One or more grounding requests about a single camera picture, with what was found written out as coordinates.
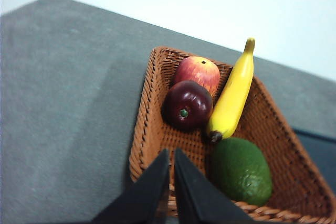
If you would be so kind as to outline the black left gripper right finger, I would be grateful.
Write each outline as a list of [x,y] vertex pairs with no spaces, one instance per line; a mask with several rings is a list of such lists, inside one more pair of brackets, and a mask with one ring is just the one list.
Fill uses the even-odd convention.
[[222,194],[178,148],[174,186],[179,223],[256,223]]

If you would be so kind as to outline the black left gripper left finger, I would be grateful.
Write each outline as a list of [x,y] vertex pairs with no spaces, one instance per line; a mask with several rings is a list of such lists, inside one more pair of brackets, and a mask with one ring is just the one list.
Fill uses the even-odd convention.
[[165,223],[169,152],[164,149],[139,179],[93,218],[92,223]]

